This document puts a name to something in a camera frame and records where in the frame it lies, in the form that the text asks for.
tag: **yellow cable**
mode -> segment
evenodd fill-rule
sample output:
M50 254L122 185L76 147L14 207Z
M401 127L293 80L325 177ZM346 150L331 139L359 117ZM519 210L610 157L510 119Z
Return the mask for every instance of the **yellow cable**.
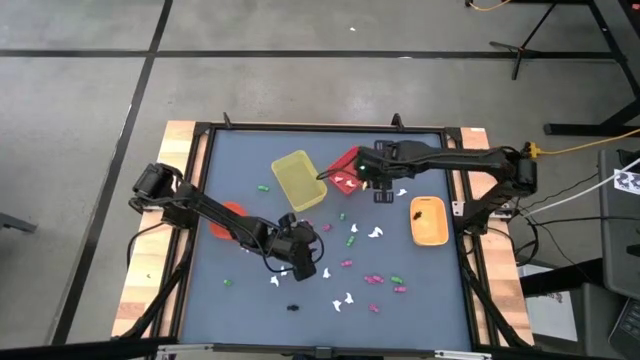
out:
M499 8L500 6L502 6L504 4L508 4L510 2L511 2L511 0L505 0L505 1L501 2L500 4L498 4L496 6L492 6L490 8L481 8L481 7L477 6L477 5L474 5L472 2L469 3L469 6L471 6L472 8L474 8L477 11L491 11L491 10L495 10L495 9Z
M576 146L576 147L572 147L572 148L568 148L568 149L564 149L564 150L557 150L557 151L544 151L538 147L535 146L534 143L531 143L531 155L532 157L537 157L538 155L559 155L559 154L564 154L564 153L568 153L571 151L577 151L577 150L582 150L584 148L588 148L590 146L595 146L595 145L600 145L600 144L604 144L604 143L608 143L610 141L616 141L616 140L620 140L620 139L624 139L628 136L631 136L633 134L639 133L640 129L637 130L633 130L631 132L628 132L626 134L620 135L620 136L616 136L613 138L609 138L609 139L604 139L604 140L600 140L600 141L594 141L588 144L584 144L584 145L580 145L580 146Z

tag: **orange object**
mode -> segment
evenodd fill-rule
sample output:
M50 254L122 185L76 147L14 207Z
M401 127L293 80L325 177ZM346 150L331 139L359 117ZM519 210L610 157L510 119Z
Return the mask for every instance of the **orange object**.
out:
M449 226L444 202L435 196L411 200L409 221L413 242L418 246L443 245L449 240Z
M247 216L247 211L239 204L236 204L231 201L227 201L222 205L224 205L224 207L237 213L240 216ZM218 224L209 223L209 231L211 231L213 236L217 238L224 239L224 240L233 240L233 238L231 237L231 233Z

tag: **blue table surface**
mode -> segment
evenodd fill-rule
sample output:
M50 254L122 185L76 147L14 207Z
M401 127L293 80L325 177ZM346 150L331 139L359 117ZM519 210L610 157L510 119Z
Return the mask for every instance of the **blue table surface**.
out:
M369 134L331 132L217 131L205 193L219 202L242 204L250 215L277 221L293 211L278 184L271 163L296 150L305 150L318 172L355 145L373 146L375 140L419 140L441 147L435 134ZM215 238L201 220L180 331L183 344L225 343L273 346L331 346L386 349L469 351L471 348L463 288L453 227L449 241L439 247L418 247L411 237L409 204L417 196L444 200L450 216L451 200L444 171L431 170L414 180L394 181L394 190L407 194L393 204L374 204L371 191L343 195L326 181L328 194L301 213L314 223L326 246L318 273L296 282L291 274L278 275L280 286L255 254L236 243ZM257 190L268 185L269 192ZM345 213L346 221L338 219ZM359 232L352 247L345 242L350 228ZM332 230L322 232L324 224ZM384 235L369 238L375 226ZM352 260L353 266L340 263ZM285 265L270 259L279 269ZM323 270L331 277L324 279ZM366 275L386 281L370 285ZM402 277L408 291L398 294L389 281ZM232 286L223 285L225 279ZM346 304L346 292L354 303ZM340 300L341 312L332 301ZM287 311L290 304L300 310ZM368 310L376 304L380 312Z

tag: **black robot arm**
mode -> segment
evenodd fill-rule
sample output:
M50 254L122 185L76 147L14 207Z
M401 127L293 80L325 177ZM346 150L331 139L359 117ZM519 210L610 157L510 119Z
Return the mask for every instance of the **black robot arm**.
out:
M165 164L149 164L133 191L135 196L129 205L138 212L161 206L162 222L181 229L193 228L198 217L203 216L227 229L240 246L262 256L272 272L282 270L272 269L267 257L291 264L291 269L286 270L293 271L298 281L316 273L309 245L319 236L309 223L297 222L293 213L285 214L277 225L260 217L241 216L184 182L179 170Z
M374 148L361 146L355 158L356 175L375 190L374 201L393 202L392 181L413 179L429 169L479 171L492 175L497 184L482 198L468 199L457 210L457 228L485 234L489 215L513 197L536 192L536 163L517 150L499 147L488 150L433 148L420 141L376 141Z

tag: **yellow plastic bin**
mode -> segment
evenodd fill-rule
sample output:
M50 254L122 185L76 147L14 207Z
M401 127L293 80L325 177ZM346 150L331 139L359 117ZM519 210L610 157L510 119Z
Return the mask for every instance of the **yellow plastic bin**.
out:
M303 150L295 151L271 163L282 190L293 210L304 211L321 202L327 195L327 185L316 180L318 171Z

